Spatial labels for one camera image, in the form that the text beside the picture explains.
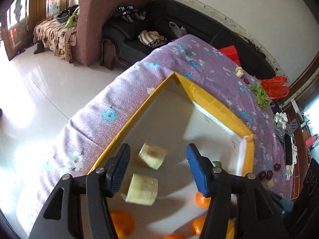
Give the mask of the dark red plum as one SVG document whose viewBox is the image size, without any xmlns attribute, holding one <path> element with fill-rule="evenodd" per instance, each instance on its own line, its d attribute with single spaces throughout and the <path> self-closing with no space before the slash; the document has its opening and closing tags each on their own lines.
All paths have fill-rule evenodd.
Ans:
<svg viewBox="0 0 319 239">
<path fill-rule="evenodd" d="M 273 178 L 274 172 L 272 170 L 268 170 L 266 174 L 266 179 L 271 180 Z"/>
<path fill-rule="evenodd" d="M 274 171 L 280 171 L 280 169 L 281 169 L 281 164 L 278 164 L 278 163 L 274 164 Z"/>
<path fill-rule="evenodd" d="M 260 181 L 264 181 L 265 179 L 267 178 L 267 172 L 266 171 L 261 171 L 259 174 L 258 174 L 258 179 Z"/>
</svg>

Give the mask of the pale sugarcane chunk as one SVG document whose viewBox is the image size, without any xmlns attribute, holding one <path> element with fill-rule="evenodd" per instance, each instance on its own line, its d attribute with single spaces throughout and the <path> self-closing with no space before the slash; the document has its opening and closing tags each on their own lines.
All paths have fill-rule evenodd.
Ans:
<svg viewBox="0 0 319 239">
<path fill-rule="evenodd" d="M 168 151 L 160 146 L 144 143 L 137 158 L 148 167 L 158 170 L 162 166 L 167 153 Z"/>
<path fill-rule="evenodd" d="M 126 203 L 151 206 L 158 194 L 158 179 L 134 173 L 127 195 L 122 195 Z"/>
<path fill-rule="evenodd" d="M 274 187 L 274 181 L 273 181 L 273 179 L 268 180 L 268 181 L 267 181 L 267 188 L 268 188 L 268 189 L 271 189 L 271 188 L 273 188 L 273 187 Z"/>
</svg>

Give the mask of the orange mandarin with leaf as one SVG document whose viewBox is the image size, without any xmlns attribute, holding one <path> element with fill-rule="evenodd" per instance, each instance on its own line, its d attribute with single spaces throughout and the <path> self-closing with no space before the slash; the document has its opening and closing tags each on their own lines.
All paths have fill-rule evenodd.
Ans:
<svg viewBox="0 0 319 239">
<path fill-rule="evenodd" d="M 187 239 L 187 238 L 182 234 L 174 232 L 172 234 L 165 236 L 163 239 Z"/>
</svg>

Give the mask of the black smartphone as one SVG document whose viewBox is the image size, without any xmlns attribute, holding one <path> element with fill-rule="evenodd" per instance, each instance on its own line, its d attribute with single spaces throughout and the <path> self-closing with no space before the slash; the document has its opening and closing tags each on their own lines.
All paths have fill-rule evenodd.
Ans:
<svg viewBox="0 0 319 239">
<path fill-rule="evenodd" d="M 285 152 L 285 164 L 292 165 L 292 137 L 286 133 L 284 135 L 284 152 Z"/>
</svg>

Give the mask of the yellow-edged white tray box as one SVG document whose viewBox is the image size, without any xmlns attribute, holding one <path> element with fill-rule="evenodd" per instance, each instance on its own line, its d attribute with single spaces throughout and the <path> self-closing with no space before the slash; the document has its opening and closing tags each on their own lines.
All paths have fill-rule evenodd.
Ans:
<svg viewBox="0 0 319 239">
<path fill-rule="evenodd" d="M 97 159 L 96 166 L 104 165 L 123 143 L 130 146 L 131 157 L 121 188 L 108 200 L 108 206 L 132 215 L 132 238 L 163 238 L 174 232 L 192 238 L 192 221 L 207 211 L 195 202 L 197 187 L 186 157 L 189 144 L 195 144 L 211 161 L 220 161 L 229 174 L 252 172 L 252 131 L 214 96 L 177 73 L 151 92 Z M 138 160 L 144 143 L 168 151 L 158 170 Z M 158 179 L 153 205 L 124 201 L 122 195 L 127 194 L 134 173 Z"/>
</svg>

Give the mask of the grey slotted spatula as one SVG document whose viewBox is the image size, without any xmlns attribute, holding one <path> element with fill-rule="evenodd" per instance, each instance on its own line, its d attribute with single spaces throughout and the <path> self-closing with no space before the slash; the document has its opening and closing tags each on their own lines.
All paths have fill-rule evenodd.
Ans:
<svg viewBox="0 0 319 239">
<path fill-rule="evenodd" d="M 298 121 L 296 119 L 293 119 L 290 124 L 288 125 L 289 130 L 291 133 L 294 133 L 294 131 L 298 128 Z"/>
</svg>

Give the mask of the white cloth gloves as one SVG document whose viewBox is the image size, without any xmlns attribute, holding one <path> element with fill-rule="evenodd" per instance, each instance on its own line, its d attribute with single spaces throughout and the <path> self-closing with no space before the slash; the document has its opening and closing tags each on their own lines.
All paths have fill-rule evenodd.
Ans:
<svg viewBox="0 0 319 239">
<path fill-rule="evenodd" d="M 285 112 L 277 112 L 274 115 L 274 122 L 277 128 L 286 129 L 288 118 Z"/>
</svg>

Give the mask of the green lettuce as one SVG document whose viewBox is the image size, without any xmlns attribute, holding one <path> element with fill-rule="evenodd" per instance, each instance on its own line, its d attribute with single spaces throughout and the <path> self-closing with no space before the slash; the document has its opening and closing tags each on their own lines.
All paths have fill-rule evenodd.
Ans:
<svg viewBox="0 0 319 239">
<path fill-rule="evenodd" d="M 250 90 L 254 92 L 259 107 L 266 111 L 269 107 L 269 97 L 266 91 L 263 89 L 262 85 L 258 83 L 251 84 Z"/>
</svg>

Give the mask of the red plastic bag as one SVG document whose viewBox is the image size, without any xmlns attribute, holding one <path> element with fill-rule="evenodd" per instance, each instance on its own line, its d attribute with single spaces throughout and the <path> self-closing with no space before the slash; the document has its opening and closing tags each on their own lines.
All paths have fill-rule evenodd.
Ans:
<svg viewBox="0 0 319 239">
<path fill-rule="evenodd" d="M 290 89 L 284 86 L 287 81 L 287 77 L 276 75 L 271 79 L 261 80 L 261 85 L 271 100 L 277 100 L 285 98 L 289 94 Z"/>
</svg>

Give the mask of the purple floral tablecloth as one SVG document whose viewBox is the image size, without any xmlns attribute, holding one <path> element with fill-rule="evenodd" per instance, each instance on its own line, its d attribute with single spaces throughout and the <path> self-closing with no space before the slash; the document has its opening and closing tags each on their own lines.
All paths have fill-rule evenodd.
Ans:
<svg viewBox="0 0 319 239">
<path fill-rule="evenodd" d="M 157 48 L 119 75 L 63 127 L 55 145 L 48 148 L 47 166 L 40 172 L 31 199 L 41 207 L 63 174 L 84 175 L 91 170 L 151 92 L 173 73 L 214 96 L 252 131 L 253 171 L 272 170 L 273 191 L 289 197 L 292 166 L 285 164 L 270 102 L 266 111 L 261 109 L 250 90 L 259 81 L 248 73 L 238 78 L 236 68 L 218 49 L 193 35 Z M 274 171 L 276 163 L 281 164 L 280 171 Z"/>
</svg>

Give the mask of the small pale food piece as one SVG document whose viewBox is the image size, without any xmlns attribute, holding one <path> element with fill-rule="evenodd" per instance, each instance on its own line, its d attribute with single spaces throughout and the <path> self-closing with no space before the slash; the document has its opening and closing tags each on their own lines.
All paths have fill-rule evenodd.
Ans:
<svg viewBox="0 0 319 239">
<path fill-rule="evenodd" d="M 240 66 L 238 66 L 236 69 L 235 69 L 235 74 L 238 78 L 242 78 L 244 76 L 244 71 L 243 71 L 243 68 L 241 68 Z"/>
</svg>

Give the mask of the red box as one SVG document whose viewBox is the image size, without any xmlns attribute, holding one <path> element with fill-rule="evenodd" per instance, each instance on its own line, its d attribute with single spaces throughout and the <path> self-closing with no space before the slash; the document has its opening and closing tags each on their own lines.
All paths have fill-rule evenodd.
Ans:
<svg viewBox="0 0 319 239">
<path fill-rule="evenodd" d="M 225 48 L 219 49 L 219 51 L 230 58 L 233 62 L 235 62 L 238 66 L 241 66 L 241 63 L 239 61 L 239 55 L 234 45 L 228 46 Z"/>
</svg>

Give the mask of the patterned blanket bench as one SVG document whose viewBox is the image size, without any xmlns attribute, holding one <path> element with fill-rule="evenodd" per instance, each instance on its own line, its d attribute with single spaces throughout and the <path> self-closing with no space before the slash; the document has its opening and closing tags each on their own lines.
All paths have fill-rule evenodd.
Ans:
<svg viewBox="0 0 319 239">
<path fill-rule="evenodd" d="M 72 63 L 72 48 L 77 42 L 77 27 L 67 28 L 66 23 L 59 23 L 55 17 L 40 21 L 33 30 L 33 43 L 41 41 L 45 49 L 51 50 L 55 56 Z"/>
</svg>

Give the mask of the striped cloth on sofa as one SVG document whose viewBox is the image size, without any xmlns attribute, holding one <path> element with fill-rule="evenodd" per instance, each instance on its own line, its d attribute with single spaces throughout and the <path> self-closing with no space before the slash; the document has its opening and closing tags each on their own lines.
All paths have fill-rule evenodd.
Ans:
<svg viewBox="0 0 319 239">
<path fill-rule="evenodd" d="M 157 48 L 167 42 L 167 39 L 161 36 L 157 31 L 144 30 L 138 35 L 138 39 L 142 44 L 150 48 Z"/>
</svg>

